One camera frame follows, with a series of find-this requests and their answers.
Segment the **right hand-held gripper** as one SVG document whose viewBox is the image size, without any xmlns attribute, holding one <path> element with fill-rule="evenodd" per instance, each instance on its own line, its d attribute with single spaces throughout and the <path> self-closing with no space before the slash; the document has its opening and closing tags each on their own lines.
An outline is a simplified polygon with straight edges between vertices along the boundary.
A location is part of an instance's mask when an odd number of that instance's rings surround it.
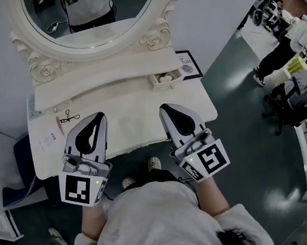
<svg viewBox="0 0 307 245">
<path fill-rule="evenodd" d="M 212 136 L 198 113 L 179 104 L 160 106 L 159 116 L 166 135 L 176 150 L 170 157 L 200 183 L 230 164 L 220 139 Z"/>
</svg>

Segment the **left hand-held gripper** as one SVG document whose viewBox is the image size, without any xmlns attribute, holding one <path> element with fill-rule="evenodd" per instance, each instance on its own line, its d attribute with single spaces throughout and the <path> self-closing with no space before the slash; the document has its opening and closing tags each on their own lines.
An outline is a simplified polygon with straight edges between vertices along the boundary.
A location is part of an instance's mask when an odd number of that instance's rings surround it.
<svg viewBox="0 0 307 245">
<path fill-rule="evenodd" d="M 97 112 L 69 131 L 58 175 L 62 202 L 86 207 L 99 203 L 112 169 L 105 161 L 107 125 L 104 113 Z"/>
</svg>

